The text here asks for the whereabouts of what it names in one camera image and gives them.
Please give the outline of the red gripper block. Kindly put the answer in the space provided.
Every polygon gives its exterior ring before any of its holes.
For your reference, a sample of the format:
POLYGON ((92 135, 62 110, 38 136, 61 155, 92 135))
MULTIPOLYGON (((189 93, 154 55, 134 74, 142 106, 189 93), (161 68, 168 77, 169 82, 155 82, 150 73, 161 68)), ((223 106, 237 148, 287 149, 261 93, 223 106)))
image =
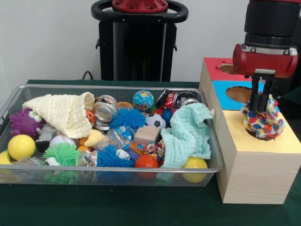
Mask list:
POLYGON ((249 100, 249 111, 260 112, 260 95, 258 87, 260 76, 265 85, 262 92, 262 111, 265 112, 269 99, 273 77, 288 79, 296 69, 298 63, 297 49, 260 48, 237 44, 233 52, 233 67, 238 74, 252 76, 252 90, 249 100))

